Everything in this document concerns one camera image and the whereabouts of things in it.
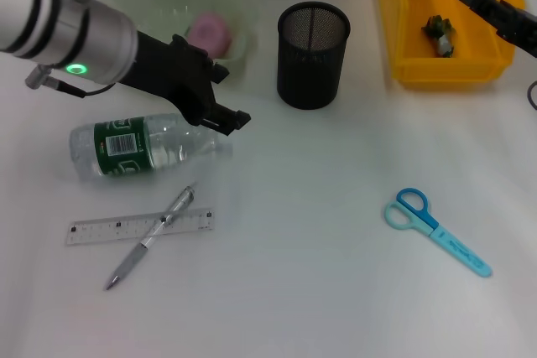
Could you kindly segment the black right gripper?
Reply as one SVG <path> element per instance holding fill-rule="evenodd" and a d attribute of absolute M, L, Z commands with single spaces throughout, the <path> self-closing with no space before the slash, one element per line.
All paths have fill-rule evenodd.
<path fill-rule="evenodd" d="M 536 57 L 536 17 L 498 0 L 458 0 L 497 30 L 506 42 Z"/>

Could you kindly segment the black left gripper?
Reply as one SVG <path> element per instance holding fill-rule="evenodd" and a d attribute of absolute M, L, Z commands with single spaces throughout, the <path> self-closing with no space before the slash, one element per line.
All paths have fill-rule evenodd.
<path fill-rule="evenodd" d="M 205 50 L 179 35 L 165 44 L 139 33 L 125 85 L 169 101 L 192 126 L 202 125 L 229 136 L 249 123 L 251 116 L 216 104 L 212 85 L 228 76 L 225 66 L 214 63 Z"/>

